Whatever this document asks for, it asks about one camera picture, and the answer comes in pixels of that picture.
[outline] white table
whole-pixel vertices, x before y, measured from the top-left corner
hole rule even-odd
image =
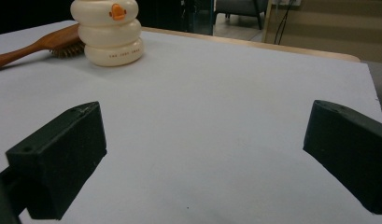
[[[0,35],[0,53],[72,23]],[[142,38],[145,54],[125,66],[43,51],[0,71],[0,171],[8,149],[66,109],[101,104],[108,153],[60,223],[382,223],[303,151],[316,99],[382,122],[366,64]]]

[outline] stacked rubber ducks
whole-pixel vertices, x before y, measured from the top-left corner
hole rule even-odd
[[[91,62],[117,66],[142,56],[144,44],[139,37],[135,0],[75,0],[71,14],[79,22],[78,34]]]

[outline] chair leg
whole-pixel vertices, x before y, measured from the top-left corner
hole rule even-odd
[[[261,30],[262,29],[262,22],[261,22],[260,14],[257,15],[257,19],[258,19],[258,26],[260,27],[260,30]]]
[[[213,16],[213,25],[215,25],[216,21],[217,21],[217,15],[218,15],[218,12],[215,11],[214,12],[214,16]]]

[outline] wooden table edge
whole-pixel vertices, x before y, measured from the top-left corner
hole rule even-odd
[[[361,62],[359,58],[353,55],[343,54],[343,53],[335,53],[335,52],[315,50],[315,49],[301,49],[301,48],[295,48],[295,47],[273,45],[273,44],[266,44],[266,43],[260,43],[260,42],[251,42],[246,40],[231,39],[231,38],[218,37],[218,36],[212,36],[212,35],[198,35],[198,34],[163,30],[163,29],[150,28],[150,27],[142,27],[142,30],[146,32],[154,32],[154,33],[167,34],[167,35],[180,35],[180,36],[186,36],[186,37],[192,37],[192,38],[199,38],[199,39],[210,40],[210,41],[215,41],[220,43],[243,45],[243,46],[249,46],[249,47],[259,48],[259,49],[272,49],[272,50],[285,51],[285,52],[291,52],[291,53],[299,53],[299,54],[313,55],[313,56],[319,56],[319,57],[325,57],[325,58],[345,60],[345,61],[355,62],[355,63]]]

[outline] wooden hairbrush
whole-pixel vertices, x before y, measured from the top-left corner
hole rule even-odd
[[[42,49],[48,49],[53,55],[59,58],[73,57],[81,54],[85,45],[79,39],[78,27],[78,23],[68,26],[41,37],[34,44],[23,49],[0,54],[0,67]]]

